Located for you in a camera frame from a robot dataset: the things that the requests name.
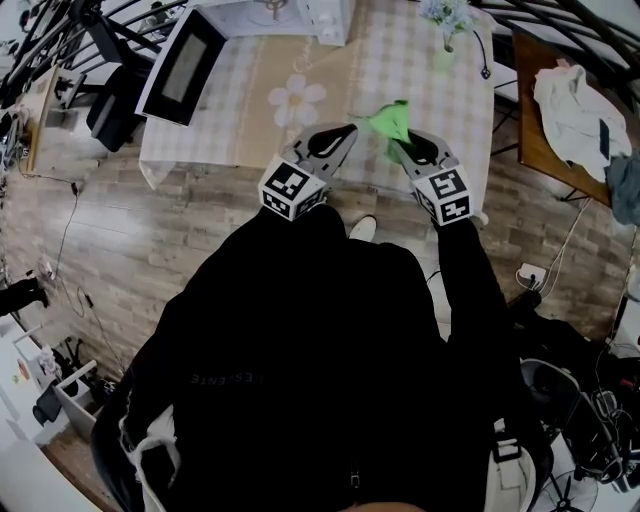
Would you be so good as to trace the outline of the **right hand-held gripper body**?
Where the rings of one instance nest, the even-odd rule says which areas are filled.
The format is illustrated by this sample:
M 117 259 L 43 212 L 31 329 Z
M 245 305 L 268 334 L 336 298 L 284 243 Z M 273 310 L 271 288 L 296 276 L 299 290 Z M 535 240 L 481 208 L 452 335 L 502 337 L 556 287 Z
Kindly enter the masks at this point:
M 410 185 L 418 203 L 437 226 L 450 225 L 473 214 L 470 182 L 461 164 L 412 180 Z

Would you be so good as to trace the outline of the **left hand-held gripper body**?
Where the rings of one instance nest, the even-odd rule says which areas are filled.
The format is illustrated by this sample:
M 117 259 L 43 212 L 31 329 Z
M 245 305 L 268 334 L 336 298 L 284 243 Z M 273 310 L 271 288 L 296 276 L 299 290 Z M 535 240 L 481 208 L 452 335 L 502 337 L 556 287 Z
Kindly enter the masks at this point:
M 323 202 L 328 185 L 299 165 L 274 155 L 258 185 L 261 205 L 294 221 Z

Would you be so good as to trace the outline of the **green cloth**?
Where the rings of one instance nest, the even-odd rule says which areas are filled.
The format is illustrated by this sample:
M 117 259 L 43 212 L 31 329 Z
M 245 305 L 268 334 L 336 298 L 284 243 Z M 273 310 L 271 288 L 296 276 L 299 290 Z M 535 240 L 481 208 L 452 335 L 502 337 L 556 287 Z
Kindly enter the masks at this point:
M 409 155 L 416 157 L 418 163 L 427 162 L 424 156 L 419 154 L 420 147 L 410 137 L 409 102 L 407 100 L 395 100 L 368 116 L 350 114 L 349 121 L 359 130 L 383 136 L 387 141 L 385 155 L 391 162 L 401 163 L 393 142 L 397 142 L 402 149 L 408 149 Z

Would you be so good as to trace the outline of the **white microwave with black door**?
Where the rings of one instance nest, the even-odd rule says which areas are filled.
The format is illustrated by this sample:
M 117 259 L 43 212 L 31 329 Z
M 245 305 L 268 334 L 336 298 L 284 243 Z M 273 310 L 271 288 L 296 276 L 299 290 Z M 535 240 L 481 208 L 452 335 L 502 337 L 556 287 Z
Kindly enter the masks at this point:
M 154 62 L 135 113 L 187 126 L 226 42 L 311 36 L 347 43 L 357 0 L 189 0 Z

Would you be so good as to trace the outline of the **white shoe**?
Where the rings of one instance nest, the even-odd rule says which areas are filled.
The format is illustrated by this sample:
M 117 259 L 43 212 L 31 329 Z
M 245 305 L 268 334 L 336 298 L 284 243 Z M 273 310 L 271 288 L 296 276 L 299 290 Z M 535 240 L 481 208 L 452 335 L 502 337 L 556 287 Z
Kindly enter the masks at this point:
M 377 230 L 377 220 L 372 215 L 362 217 L 351 229 L 348 238 L 371 243 Z

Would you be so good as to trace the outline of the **brown wooden side table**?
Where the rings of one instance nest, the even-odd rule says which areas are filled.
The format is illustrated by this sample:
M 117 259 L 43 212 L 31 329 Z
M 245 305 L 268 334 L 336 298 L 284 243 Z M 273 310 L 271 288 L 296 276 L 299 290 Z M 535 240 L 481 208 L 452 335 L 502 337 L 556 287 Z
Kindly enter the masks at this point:
M 512 32 L 512 42 L 518 80 L 519 163 L 570 187 L 571 191 L 561 197 L 561 201 L 591 198 L 609 207 L 606 184 L 596 181 L 583 167 L 562 161 L 544 134 L 540 109 L 534 99 L 534 85 L 537 73 L 553 68 L 560 54 L 544 42 L 516 30 Z

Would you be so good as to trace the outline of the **table with checked floral tablecloth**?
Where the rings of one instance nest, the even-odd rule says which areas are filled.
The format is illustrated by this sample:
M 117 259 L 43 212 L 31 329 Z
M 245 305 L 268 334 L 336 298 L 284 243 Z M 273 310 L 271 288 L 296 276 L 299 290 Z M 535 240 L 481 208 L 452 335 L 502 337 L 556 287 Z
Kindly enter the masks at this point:
M 310 36 L 233 37 L 224 45 L 186 126 L 146 122 L 139 157 L 151 186 L 179 163 L 264 168 L 307 126 L 353 122 L 358 138 L 341 179 L 405 192 L 409 180 L 387 155 L 386 139 L 366 124 L 404 100 L 409 125 L 441 137 L 463 165 L 476 208 L 484 203 L 492 137 L 493 83 L 481 75 L 492 58 L 492 18 L 454 39 L 442 68 L 441 30 L 409 0 L 359 0 L 348 43 Z

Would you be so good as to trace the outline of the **white power strip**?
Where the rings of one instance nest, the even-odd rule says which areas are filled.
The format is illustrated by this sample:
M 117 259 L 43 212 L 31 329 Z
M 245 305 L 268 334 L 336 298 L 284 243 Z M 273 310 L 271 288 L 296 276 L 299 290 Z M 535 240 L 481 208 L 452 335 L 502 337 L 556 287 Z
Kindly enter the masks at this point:
M 522 263 L 516 271 L 515 279 L 523 288 L 539 291 L 546 282 L 546 276 L 546 269 L 530 263 Z

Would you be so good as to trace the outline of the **white garment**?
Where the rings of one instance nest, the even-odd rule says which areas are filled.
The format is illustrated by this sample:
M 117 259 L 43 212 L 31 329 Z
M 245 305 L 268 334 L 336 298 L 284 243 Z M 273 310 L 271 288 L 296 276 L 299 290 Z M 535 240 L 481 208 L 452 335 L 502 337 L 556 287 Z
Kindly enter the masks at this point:
M 623 114 L 586 81 L 580 65 L 542 69 L 536 75 L 534 99 L 544 134 L 555 154 L 566 163 L 582 166 L 596 181 L 606 181 L 605 170 L 617 156 L 629 156 L 632 146 Z M 610 131 L 610 158 L 599 150 L 599 120 Z

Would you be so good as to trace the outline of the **green vase with blue flowers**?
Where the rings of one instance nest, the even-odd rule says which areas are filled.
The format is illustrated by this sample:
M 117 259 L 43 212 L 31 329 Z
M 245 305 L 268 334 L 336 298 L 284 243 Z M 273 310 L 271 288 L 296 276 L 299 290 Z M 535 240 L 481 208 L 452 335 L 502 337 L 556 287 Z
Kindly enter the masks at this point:
M 448 71 L 454 62 L 454 36 L 474 25 L 469 0 L 420 0 L 420 15 L 436 25 L 442 35 L 442 47 L 435 52 L 432 67 Z

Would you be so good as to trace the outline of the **grey garment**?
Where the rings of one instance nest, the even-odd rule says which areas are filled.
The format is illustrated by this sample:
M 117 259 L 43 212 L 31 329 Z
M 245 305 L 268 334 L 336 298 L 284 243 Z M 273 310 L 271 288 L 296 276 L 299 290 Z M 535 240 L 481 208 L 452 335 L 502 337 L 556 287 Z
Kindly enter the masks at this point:
M 640 227 L 640 150 L 614 157 L 606 168 L 614 218 L 623 225 Z

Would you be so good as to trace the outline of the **black metal railing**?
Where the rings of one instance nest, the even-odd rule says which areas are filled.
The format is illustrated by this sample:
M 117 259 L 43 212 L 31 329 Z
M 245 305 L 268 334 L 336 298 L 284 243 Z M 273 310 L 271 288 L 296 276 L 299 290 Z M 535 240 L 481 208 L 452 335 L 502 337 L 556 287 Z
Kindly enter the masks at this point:
M 626 0 L 470 0 L 497 23 L 495 60 L 516 69 L 514 36 L 519 33 L 558 50 L 590 72 L 598 84 L 640 103 L 640 0 L 617 20 L 611 13 Z

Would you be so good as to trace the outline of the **black office chair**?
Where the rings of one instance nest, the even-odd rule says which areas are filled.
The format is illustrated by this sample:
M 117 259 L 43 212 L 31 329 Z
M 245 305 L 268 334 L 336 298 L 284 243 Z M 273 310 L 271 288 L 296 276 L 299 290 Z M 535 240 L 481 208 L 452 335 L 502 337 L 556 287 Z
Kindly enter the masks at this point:
M 135 113 L 149 71 L 119 66 L 100 87 L 86 122 L 91 136 L 110 152 L 118 152 L 132 140 L 144 120 Z

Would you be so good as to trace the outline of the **small office desk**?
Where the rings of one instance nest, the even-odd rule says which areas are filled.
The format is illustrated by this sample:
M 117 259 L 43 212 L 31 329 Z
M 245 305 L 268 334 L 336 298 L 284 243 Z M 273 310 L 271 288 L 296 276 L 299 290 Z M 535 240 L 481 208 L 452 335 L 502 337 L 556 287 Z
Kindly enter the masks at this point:
M 22 97 L 20 106 L 28 111 L 26 132 L 29 150 L 25 172 L 33 175 L 56 168 L 65 158 L 69 133 L 60 123 L 65 112 L 56 98 L 56 85 L 68 73 L 54 65 L 35 80 Z

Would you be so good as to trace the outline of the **black metal frame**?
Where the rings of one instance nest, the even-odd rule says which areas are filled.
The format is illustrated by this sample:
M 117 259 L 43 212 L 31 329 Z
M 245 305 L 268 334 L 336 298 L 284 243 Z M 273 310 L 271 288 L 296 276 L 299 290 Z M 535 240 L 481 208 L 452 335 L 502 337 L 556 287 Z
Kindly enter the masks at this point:
M 153 59 L 189 0 L 36 0 L 0 49 L 0 89 L 35 80 L 54 66 L 84 75 L 107 63 Z

